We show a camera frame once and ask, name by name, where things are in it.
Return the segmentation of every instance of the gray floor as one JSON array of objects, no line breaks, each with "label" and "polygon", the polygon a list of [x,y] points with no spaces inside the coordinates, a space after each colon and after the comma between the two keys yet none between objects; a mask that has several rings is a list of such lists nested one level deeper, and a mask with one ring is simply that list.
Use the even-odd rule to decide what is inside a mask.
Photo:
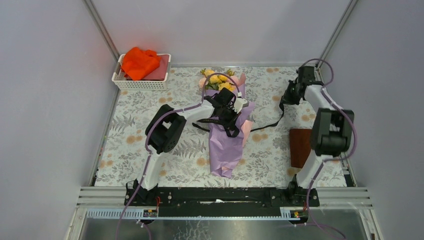
[{"label": "gray floor", "polygon": [[[342,231],[347,239],[367,239],[361,218],[355,210],[313,211],[320,224]],[[81,240],[114,240],[117,219],[87,218]],[[315,226],[282,227],[291,225],[277,220],[156,220],[149,224],[153,240],[327,240],[331,239]],[[120,240],[149,239],[146,229],[135,220],[124,220],[120,226]]]}]

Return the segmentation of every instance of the wrapping paper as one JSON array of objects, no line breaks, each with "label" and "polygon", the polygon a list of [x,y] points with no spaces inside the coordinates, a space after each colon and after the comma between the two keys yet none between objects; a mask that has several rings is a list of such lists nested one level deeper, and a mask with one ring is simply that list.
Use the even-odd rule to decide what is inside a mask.
[{"label": "wrapping paper", "polygon": [[[245,97],[245,85],[242,84],[238,87]],[[206,95],[212,96],[219,91],[206,90]],[[218,124],[209,123],[209,157],[210,157],[210,173],[220,177],[232,177],[233,169],[239,163],[243,156],[243,142],[246,142],[245,133],[248,136],[248,131],[243,131],[242,125],[245,124],[248,116],[255,108],[254,102],[249,102],[249,106],[241,110],[241,114],[235,122],[235,126],[240,129],[240,133],[236,137],[228,137],[224,127]]]}]

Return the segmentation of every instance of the yellow flower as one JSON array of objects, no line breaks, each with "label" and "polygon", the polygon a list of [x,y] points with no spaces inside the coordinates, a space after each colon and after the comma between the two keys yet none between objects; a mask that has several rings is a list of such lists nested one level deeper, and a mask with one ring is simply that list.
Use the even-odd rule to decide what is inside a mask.
[{"label": "yellow flower", "polygon": [[205,71],[204,71],[204,75],[207,77],[207,76],[209,76],[209,75],[211,75],[211,74],[214,74],[215,72],[212,70],[212,69],[206,69]]},{"label": "yellow flower", "polygon": [[221,82],[226,82],[227,81],[227,77],[224,75],[218,75],[219,80],[221,80]]},{"label": "yellow flower", "polygon": [[234,91],[234,89],[235,89],[235,87],[233,85],[231,85],[229,82],[221,83],[219,85],[219,89],[218,90],[221,91],[223,88],[226,88],[226,89],[230,90],[231,92]]},{"label": "yellow flower", "polygon": [[219,84],[221,81],[217,75],[213,75],[209,78],[209,82],[210,84],[217,84],[217,83]]}]

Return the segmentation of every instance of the orange cloth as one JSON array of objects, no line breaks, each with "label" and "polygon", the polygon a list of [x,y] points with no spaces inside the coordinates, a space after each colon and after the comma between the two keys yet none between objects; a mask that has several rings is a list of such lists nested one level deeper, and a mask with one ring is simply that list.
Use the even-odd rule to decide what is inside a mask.
[{"label": "orange cloth", "polygon": [[123,57],[121,69],[133,81],[138,81],[159,68],[160,61],[161,57],[155,51],[133,47]]}]

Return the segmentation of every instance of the white basket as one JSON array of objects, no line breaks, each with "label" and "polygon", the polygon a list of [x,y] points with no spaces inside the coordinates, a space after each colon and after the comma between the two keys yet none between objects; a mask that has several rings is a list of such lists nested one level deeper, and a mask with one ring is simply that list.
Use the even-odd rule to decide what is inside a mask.
[{"label": "white basket", "polygon": [[115,72],[112,75],[112,82],[115,83],[116,86],[120,90],[166,90],[168,89],[168,74],[170,73],[171,68],[171,54],[158,54],[160,55],[169,55],[168,59],[168,67],[166,69],[165,79],[163,81],[148,81],[148,80],[140,80],[140,81],[128,81],[124,76],[125,72],[121,70],[122,60],[124,59],[125,54],[122,54],[119,57],[118,63],[116,64]]}]

